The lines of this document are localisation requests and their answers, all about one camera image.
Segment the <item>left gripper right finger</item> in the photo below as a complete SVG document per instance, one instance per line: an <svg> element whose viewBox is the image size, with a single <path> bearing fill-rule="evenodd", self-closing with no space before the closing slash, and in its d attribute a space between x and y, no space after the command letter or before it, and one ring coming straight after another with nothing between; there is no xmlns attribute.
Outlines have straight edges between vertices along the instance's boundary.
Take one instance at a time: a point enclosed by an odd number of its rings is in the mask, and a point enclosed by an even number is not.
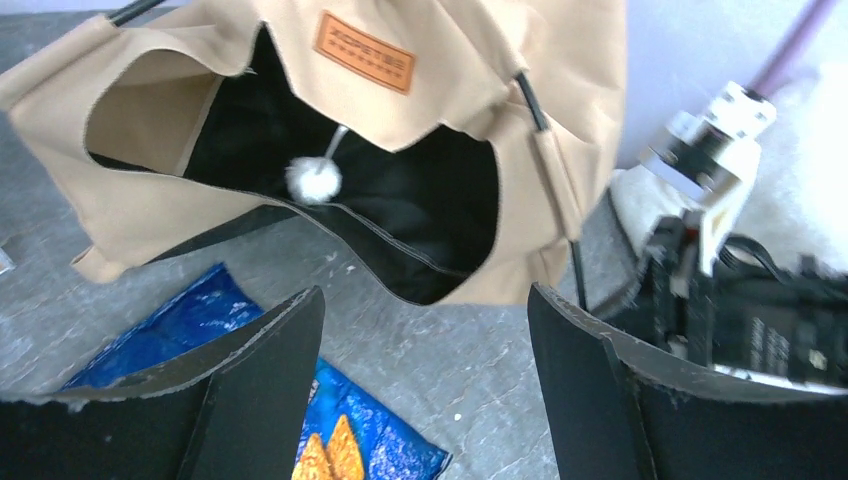
<svg viewBox="0 0 848 480"><path fill-rule="evenodd" d="M564 479L843 479L847 399L677 358L533 285L527 315Z"/></svg>

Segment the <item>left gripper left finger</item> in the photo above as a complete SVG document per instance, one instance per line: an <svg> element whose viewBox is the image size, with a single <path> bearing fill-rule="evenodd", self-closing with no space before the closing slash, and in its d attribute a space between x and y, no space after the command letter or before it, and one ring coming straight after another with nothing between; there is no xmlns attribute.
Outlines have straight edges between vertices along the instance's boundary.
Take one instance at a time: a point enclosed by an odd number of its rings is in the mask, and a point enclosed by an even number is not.
<svg viewBox="0 0 848 480"><path fill-rule="evenodd" d="M104 389L1 396L5 479L287 479L321 343L305 289Z"/></svg>

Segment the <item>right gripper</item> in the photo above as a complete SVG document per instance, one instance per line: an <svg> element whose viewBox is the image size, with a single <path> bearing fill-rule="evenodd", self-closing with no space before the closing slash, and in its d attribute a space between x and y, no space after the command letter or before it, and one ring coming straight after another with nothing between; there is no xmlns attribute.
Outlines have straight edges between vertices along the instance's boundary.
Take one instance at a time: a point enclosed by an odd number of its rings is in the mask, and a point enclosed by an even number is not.
<svg viewBox="0 0 848 480"><path fill-rule="evenodd" d="M780 268L756 240L730 235L705 273L700 216L663 216L635 279L599 319L689 362L751 380L847 388L847 276L813 255Z"/></svg>

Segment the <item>black tent pole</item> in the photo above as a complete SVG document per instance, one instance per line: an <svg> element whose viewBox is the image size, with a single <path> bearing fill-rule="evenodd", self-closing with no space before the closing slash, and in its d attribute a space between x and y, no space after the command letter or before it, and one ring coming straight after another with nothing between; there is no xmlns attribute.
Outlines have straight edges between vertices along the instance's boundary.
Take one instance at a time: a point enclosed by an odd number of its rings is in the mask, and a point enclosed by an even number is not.
<svg viewBox="0 0 848 480"><path fill-rule="evenodd" d="M112 25L122 27L150 10L159 7L164 2L165 0L134 0L110 12L106 18Z"/></svg>
<svg viewBox="0 0 848 480"><path fill-rule="evenodd" d="M558 225L562 231L562 236L570 244L578 305L581 309L587 311L587 291L580 248L581 224L573 220L563 209L566 200L576 199L567 172L563 169L563 155L556 135L550 127L526 73L517 73L515 81L536 128L533 134L534 143L539 151L553 210L557 214Z"/></svg>

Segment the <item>tan pet tent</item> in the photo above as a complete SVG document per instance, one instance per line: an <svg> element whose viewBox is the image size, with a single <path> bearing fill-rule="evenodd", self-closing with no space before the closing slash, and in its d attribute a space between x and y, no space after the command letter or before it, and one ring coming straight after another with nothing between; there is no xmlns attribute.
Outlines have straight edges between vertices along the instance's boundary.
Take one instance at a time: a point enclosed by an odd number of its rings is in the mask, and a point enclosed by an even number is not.
<svg viewBox="0 0 848 480"><path fill-rule="evenodd" d="M301 216L416 305L526 301L570 260L515 81L559 143L582 226L615 165L622 1L194 1L89 19L1 77L1 108L111 282ZM339 125L330 201L286 187Z"/></svg>

